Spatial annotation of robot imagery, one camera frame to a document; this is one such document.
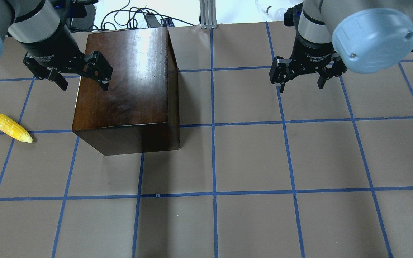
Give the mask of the silver robot arm image-right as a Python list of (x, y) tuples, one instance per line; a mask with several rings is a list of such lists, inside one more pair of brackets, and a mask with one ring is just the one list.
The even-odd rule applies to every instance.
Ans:
[(375, 73), (413, 52), (413, 0), (304, 0), (291, 14), (290, 80), (316, 72), (321, 89), (347, 70)]

